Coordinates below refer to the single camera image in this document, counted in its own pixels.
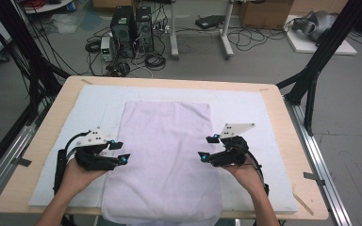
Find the concrete floor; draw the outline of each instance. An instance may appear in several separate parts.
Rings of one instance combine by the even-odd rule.
[[[57,10],[54,13],[67,12]],[[79,24],[74,34],[49,35],[53,47],[78,73],[88,71],[84,49],[86,39],[109,25],[109,20],[98,16],[101,14],[88,7],[80,9],[73,13]],[[43,13],[41,17],[46,20],[50,15]],[[193,19],[178,19],[177,23],[195,27]],[[232,23],[238,25],[238,19],[234,18]],[[184,33],[178,34],[178,61],[170,58],[168,37],[163,39],[166,44],[163,55],[168,61],[162,71],[153,72],[154,78],[276,84],[302,70],[312,56],[294,53],[287,39],[282,39],[268,40],[247,52],[238,51],[233,46],[235,56],[225,60],[217,34],[181,34]],[[357,55],[333,56],[322,71],[317,87],[313,132],[352,224],[362,225],[362,45],[350,39],[347,41]],[[104,71],[100,59],[98,57],[92,66],[96,73]],[[152,75],[145,70],[135,70],[129,76],[150,78]],[[0,63],[0,141],[23,112],[27,101],[25,85],[13,60]],[[0,214],[0,225],[32,225],[37,217]],[[79,225],[92,225],[94,221],[93,217],[79,216],[76,220]],[[247,220],[242,224],[252,225],[252,222]],[[335,223],[328,218],[325,221],[290,220],[284,225],[328,226]]]

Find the wooden tabletop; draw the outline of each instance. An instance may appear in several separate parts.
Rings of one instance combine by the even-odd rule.
[[[0,196],[1,213],[41,213],[44,210],[44,207],[29,206],[28,202],[39,180],[45,159],[58,139],[61,127],[71,112],[80,90],[87,85],[260,92],[298,205],[298,212],[277,217],[280,219],[328,218],[328,211],[316,182],[304,178],[304,172],[312,171],[277,86],[90,76],[71,76],[67,79],[24,155],[24,158],[31,160],[32,164],[29,167],[18,166]],[[69,207],[67,213],[101,215],[101,210],[100,208]],[[222,217],[254,218],[255,216],[245,212],[223,212]]]

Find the hand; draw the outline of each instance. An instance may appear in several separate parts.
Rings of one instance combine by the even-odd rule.
[[[224,167],[224,169],[229,171],[237,181],[248,190],[249,194],[253,195],[257,191],[264,191],[263,183],[258,172],[249,158],[247,158],[245,163],[240,167],[230,166]]]
[[[86,171],[78,166],[75,159],[72,159],[67,164],[58,192],[65,193],[69,197],[74,197],[86,188],[93,180],[105,173],[106,171],[102,170]]]

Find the white towel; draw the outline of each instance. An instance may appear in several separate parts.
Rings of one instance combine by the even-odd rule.
[[[214,153],[210,105],[128,102],[115,156],[131,153],[126,166],[107,176],[102,214],[143,225],[214,225],[222,213],[217,169],[197,152]]]

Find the pink cloth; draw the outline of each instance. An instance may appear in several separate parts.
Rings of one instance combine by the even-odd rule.
[[[214,153],[210,105],[128,102],[117,156],[128,164],[108,173],[102,200],[107,220],[144,225],[214,225],[222,213],[217,169],[197,152]]]

